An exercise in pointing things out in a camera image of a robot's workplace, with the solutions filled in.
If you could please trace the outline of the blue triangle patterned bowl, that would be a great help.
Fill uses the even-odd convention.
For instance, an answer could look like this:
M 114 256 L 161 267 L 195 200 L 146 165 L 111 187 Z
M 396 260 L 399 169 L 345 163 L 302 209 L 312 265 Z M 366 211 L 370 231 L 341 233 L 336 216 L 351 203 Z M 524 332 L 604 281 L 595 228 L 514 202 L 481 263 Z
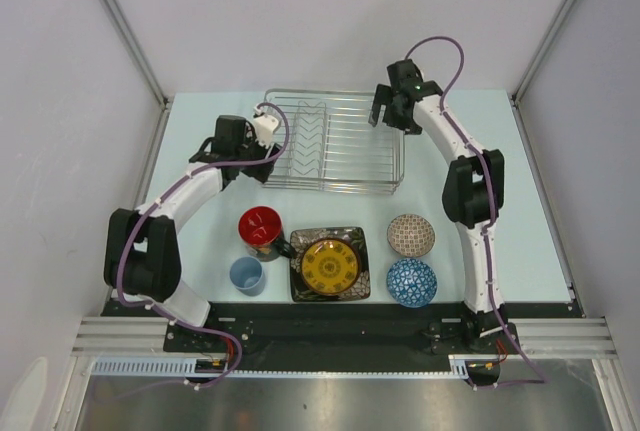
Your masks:
M 403 258 L 389 268 L 386 286 L 391 297 L 401 306 L 422 308 L 435 298 L 438 282 L 428 264 L 416 258 Z

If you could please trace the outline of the red patterned white bowl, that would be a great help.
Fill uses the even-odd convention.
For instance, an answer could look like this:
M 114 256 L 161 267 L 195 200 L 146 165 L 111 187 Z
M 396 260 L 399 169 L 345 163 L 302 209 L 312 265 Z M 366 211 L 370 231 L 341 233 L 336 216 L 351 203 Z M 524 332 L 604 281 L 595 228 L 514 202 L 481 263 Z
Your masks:
M 426 218 L 417 214 L 402 214 L 390 222 L 387 241 L 399 255 L 419 258 L 433 249 L 436 233 Z

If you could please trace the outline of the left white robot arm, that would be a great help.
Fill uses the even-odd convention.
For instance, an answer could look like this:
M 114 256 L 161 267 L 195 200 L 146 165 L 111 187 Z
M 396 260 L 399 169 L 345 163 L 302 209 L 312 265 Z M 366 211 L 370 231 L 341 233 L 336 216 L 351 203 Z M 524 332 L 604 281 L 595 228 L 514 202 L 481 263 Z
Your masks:
M 154 309 L 186 328 L 197 349 L 214 348 L 220 325 L 208 318 L 209 301 L 182 279 L 178 233 L 209 200 L 243 174 L 268 180 L 290 138 L 284 113 L 261 103 L 250 119 L 217 118 L 214 134 L 189 159 L 180 178 L 159 197 L 135 209 L 119 208 L 109 219 L 104 281 L 127 307 Z

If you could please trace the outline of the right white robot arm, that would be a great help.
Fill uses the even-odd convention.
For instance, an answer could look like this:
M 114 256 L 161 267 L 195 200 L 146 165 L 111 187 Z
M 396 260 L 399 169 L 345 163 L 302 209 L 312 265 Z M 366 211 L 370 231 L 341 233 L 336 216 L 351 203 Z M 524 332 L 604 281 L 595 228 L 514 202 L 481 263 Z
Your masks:
M 461 339 L 484 352 L 507 323 L 496 270 L 494 227 L 504 204 L 505 159 L 487 150 L 463 127 L 434 81 L 423 79 L 409 58 L 387 66 L 389 82 L 379 84 L 369 124 L 379 122 L 405 134 L 426 132 L 448 171 L 442 191 L 447 218 L 456 225 L 465 272 Z

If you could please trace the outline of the steel wire dish rack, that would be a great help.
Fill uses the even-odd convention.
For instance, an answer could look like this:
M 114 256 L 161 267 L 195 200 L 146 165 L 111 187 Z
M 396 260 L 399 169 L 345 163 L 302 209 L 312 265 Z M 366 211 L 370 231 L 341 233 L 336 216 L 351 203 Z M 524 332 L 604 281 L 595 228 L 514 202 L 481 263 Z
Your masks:
M 393 194 L 404 178 L 404 135 L 369 123 L 374 94 L 271 88 L 264 100 L 290 126 L 266 185 L 349 194 Z

